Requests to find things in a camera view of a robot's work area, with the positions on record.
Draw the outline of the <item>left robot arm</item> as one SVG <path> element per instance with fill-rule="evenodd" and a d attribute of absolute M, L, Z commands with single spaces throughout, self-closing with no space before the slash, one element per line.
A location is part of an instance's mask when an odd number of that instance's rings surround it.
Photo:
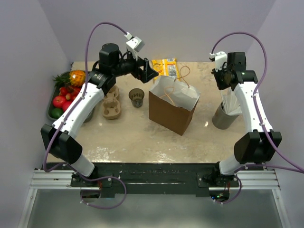
<path fill-rule="evenodd" d="M 41 135 L 46 154 L 52 154 L 82 174 L 82 182 L 94 186 L 98 182 L 95 165 L 82 154 L 82 146 L 75 140 L 77 133 L 93 108 L 115 85 L 116 78 L 131 74 L 142 83 L 158 75 L 147 58 L 140 58 L 143 45 L 135 38 L 126 42 L 127 52 L 122 55 L 117 44 L 102 46 L 99 60 L 86 76 L 86 82 L 68 109 L 52 124 L 43 125 Z"/>

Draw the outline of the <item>brown paper bag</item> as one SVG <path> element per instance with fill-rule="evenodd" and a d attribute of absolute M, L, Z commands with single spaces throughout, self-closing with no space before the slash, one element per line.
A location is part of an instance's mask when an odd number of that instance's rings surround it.
<path fill-rule="evenodd" d="M 183 135 L 192 121 L 193 113 L 200 98 L 197 88 L 185 79 L 185 74 L 173 78 L 159 76 L 149 90 L 149 119 L 178 135 Z"/>

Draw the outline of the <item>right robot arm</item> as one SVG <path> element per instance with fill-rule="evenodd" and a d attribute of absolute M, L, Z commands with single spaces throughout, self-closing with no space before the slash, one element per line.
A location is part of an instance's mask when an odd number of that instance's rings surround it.
<path fill-rule="evenodd" d="M 219 171 L 212 174 L 214 185 L 221 187 L 228 182 L 228 175 L 247 163 L 264 163 L 272 159 L 282 141 L 280 132 L 274 131 L 264 112 L 259 93 L 256 91 L 258 78 L 255 71 L 246 69 L 244 52 L 211 53 L 215 63 L 212 74 L 219 90 L 230 88 L 240 104 L 246 133 L 234 145 L 234 153 L 220 161 Z"/>

